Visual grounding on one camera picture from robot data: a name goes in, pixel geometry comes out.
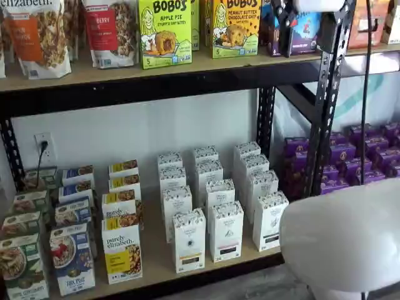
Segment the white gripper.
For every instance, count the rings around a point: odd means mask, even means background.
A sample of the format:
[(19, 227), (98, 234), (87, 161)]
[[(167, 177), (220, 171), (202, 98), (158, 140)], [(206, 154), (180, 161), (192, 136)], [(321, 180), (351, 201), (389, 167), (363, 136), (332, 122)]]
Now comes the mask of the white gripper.
[(344, 0), (272, 0), (271, 5), (279, 23), (279, 52), (289, 58), (293, 41), (291, 24), (298, 12), (336, 12), (343, 7)]

